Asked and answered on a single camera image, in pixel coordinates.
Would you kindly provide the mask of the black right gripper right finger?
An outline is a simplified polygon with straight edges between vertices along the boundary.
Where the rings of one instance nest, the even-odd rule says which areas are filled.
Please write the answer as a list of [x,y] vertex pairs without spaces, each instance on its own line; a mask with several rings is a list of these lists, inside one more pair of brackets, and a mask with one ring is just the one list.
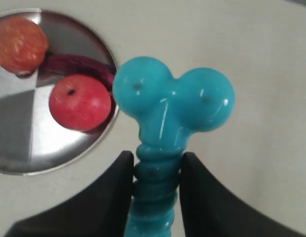
[[192,152],[181,160],[179,196],[187,237],[300,237],[247,205]]

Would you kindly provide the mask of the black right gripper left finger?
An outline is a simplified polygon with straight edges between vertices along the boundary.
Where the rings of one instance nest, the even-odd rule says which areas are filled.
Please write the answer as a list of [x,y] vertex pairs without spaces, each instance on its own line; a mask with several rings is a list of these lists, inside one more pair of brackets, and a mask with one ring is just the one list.
[[133,154],[123,151],[80,193],[17,221],[7,237],[122,237],[131,204]]

